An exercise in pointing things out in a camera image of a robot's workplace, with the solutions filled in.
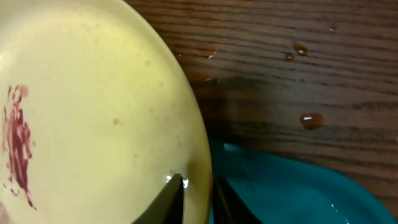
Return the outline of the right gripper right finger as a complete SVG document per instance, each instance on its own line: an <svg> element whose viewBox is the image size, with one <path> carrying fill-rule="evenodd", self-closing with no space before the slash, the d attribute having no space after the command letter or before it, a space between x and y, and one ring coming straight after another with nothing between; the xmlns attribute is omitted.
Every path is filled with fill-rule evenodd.
<svg viewBox="0 0 398 224"><path fill-rule="evenodd" d="M225 178L214 181L212 197L214 224L262 224Z"/></svg>

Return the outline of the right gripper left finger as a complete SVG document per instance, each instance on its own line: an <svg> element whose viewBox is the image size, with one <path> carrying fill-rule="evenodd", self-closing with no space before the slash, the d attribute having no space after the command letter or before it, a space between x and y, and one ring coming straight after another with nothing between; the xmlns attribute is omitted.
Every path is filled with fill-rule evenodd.
<svg viewBox="0 0 398 224"><path fill-rule="evenodd" d="M183 177L175 174L132 224L182 224L184 208Z"/></svg>

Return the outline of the yellow-green rimmed plate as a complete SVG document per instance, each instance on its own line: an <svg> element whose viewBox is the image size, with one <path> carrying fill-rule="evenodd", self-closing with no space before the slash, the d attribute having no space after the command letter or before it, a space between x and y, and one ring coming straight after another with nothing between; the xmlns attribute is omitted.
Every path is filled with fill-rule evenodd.
<svg viewBox="0 0 398 224"><path fill-rule="evenodd" d="M1 222L132 223L175 174L207 223L211 156L188 80L126 2L1 2Z"/></svg>

